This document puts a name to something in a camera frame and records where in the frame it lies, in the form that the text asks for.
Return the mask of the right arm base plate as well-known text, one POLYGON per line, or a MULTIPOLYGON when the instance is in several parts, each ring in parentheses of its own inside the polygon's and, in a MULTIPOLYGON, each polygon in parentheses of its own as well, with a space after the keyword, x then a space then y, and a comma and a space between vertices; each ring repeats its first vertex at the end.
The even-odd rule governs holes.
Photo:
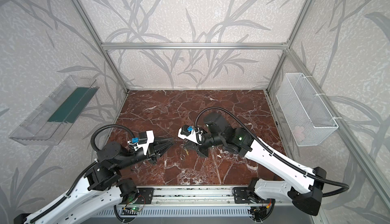
POLYGON ((232 189, 235 204, 252 204, 249 198, 247 187, 234 187, 232 189))

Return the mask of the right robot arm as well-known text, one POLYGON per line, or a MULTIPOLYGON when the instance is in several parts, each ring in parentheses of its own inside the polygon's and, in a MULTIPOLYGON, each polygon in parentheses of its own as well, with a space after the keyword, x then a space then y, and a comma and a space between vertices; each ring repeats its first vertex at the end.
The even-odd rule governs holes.
POLYGON ((212 112, 204 118, 207 130, 184 125, 178 131, 178 137, 186 140, 186 148, 193 149, 201 157, 207 158, 209 148, 222 146, 225 151, 257 162, 281 177, 277 180, 252 180, 248 186, 248 195, 254 201, 275 199, 292 203, 300 211, 316 216, 319 213, 324 184, 310 178, 325 178, 326 170, 301 165, 278 151, 267 147, 260 138, 255 139, 244 128, 233 128, 222 114, 212 112))

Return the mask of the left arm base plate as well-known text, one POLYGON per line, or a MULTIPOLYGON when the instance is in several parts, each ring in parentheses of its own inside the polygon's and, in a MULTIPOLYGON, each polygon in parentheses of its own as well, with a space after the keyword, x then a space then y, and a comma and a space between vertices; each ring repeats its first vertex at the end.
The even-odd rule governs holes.
POLYGON ((138 205, 150 205, 152 203, 154 195, 154 188, 152 187, 139 187, 138 193, 134 197, 130 198, 130 204, 138 205))

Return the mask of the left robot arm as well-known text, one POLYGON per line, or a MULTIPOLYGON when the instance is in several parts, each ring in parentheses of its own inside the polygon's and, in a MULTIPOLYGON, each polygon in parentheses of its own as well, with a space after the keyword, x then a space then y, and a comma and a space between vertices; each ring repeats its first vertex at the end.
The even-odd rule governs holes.
POLYGON ((143 161, 157 162, 172 145, 173 138, 144 140, 130 152, 117 142, 97 152, 97 160, 87 166, 70 189, 34 213, 23 213, 16 224, 78 224, 101 210, 137 199, 139 191, 121 170, 143 161))

